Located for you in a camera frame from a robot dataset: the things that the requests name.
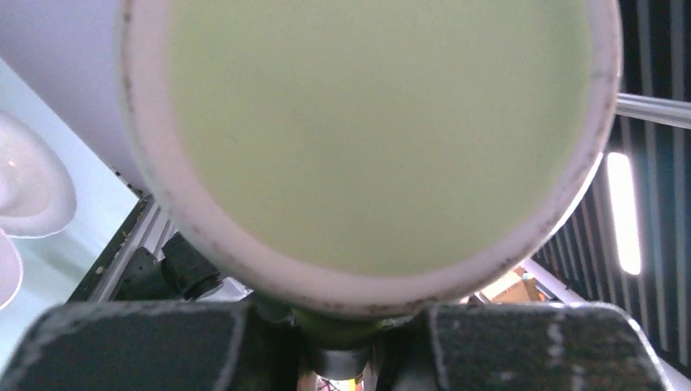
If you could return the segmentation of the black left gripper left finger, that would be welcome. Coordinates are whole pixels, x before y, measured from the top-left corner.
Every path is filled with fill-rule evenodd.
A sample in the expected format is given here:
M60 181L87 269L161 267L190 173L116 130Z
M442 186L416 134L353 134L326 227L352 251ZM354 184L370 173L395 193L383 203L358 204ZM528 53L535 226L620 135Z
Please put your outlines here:
M72 303L44 313L4 390L294 390L299 340L244 302Z

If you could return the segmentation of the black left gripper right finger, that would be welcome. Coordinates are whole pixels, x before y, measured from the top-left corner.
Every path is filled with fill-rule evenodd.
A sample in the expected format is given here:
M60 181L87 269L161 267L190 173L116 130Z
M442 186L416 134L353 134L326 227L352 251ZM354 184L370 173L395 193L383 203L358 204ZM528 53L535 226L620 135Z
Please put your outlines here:
M387 331L380 390L667 390L638 324L603 303L432 305Z

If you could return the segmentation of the light green mug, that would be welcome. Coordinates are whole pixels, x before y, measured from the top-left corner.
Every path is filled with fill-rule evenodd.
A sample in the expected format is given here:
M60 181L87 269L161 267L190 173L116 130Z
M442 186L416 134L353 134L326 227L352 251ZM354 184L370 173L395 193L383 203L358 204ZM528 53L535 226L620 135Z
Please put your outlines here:
M485 287L583 198L622 72L616 1L124 1L147 188L219 269L330 318Z

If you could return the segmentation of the small white bowl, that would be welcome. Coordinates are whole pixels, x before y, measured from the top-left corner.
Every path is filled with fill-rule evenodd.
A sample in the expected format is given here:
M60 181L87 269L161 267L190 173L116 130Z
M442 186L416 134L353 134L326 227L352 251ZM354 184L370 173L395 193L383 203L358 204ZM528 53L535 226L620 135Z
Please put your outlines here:
M24 265L11 238L1 231L1 309L18 294L24 277Z

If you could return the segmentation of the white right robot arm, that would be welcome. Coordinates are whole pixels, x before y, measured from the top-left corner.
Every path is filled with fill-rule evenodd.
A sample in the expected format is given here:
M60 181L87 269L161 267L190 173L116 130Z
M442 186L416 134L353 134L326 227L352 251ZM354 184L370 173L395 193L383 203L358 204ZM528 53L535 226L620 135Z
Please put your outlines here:
M156 257L145 247L130 257L113 301L240 301L252 290L221 272L181 234Z

